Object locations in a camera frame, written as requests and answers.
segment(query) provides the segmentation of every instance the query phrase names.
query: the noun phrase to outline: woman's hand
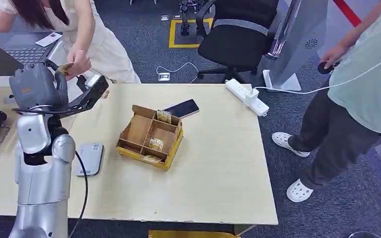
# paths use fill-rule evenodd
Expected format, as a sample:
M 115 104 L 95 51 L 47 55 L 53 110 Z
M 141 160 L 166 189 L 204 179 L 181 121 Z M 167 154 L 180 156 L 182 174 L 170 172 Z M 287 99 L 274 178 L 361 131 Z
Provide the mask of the woman's hand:
M 77 47 L 75 44 L 69 51 L 66 62 L 73 62 L 72 67 L 68 70 L 67 80 L 71 80 L 75 76 L 91 69 L 91 61 L 87 53 L 84 49 Z
M 325 54 L 325 56 L 320 60 L 321 62 L 327 61 L 325 64 L 325 69 L 331 67 L 337 61 L 340 59 L 345 53 L 347 53 L 349 47 L 345 47 L 343 45 L 337 45 L 334 48 L 332 48 L 328 53 Z

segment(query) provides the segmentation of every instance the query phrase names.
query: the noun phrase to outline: white power strip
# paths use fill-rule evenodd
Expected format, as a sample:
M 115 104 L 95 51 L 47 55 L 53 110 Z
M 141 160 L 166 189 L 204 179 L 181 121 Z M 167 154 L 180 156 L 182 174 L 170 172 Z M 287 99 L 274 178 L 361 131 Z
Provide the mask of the white power strip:
M 249 91 L 235 79 L 227 81 L 226 88 L 238 97 L 246 106 L 252 109 L 258 117 L 266 116 L 269 107 L 257 98 L 259 95 L 258 90 L 252 89 L 252 91 Z

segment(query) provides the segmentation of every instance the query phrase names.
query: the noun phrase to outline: long dark hair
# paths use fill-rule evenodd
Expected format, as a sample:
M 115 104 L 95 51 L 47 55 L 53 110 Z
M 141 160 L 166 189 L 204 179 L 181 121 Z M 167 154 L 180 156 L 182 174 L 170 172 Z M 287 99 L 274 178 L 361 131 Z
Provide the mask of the long dark hair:
M 18 15 L 30 26 L 54 30 L 54 26 L 49 21 L 46 11 L 40 0 L 11 0 Z M 69 19 L 62 8 L 61 0 L 50 0 L 50 7 L 56 17 L 65 25 L 69 25 Z

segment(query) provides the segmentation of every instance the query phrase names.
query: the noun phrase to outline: black phone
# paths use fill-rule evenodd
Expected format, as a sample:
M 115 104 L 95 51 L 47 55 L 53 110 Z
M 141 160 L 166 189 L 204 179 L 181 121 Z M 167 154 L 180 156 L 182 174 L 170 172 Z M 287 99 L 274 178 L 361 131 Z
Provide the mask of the black phone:
M 196 105 L 195 101 L 191 99 L 164 109 L 163 111 L 170 112 L 173 116 L 178 118 L 185 118 L 199 112 L 199 107 Z

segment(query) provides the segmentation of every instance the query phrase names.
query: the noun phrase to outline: cardboard box compartment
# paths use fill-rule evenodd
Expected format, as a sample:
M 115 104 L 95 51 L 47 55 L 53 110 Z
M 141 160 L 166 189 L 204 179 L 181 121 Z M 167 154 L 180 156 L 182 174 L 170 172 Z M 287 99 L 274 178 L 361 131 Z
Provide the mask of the cardboard box compartment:
M 172 123 L 157 120 L 157 111 L 132 106 L 134 115 L 119 136 L 116 149 L 136 159 L 168 170 L 183 138 L 182 120 L 172 116 Z M 150 148 L 152 138 L 163 141 L 161 151 Z

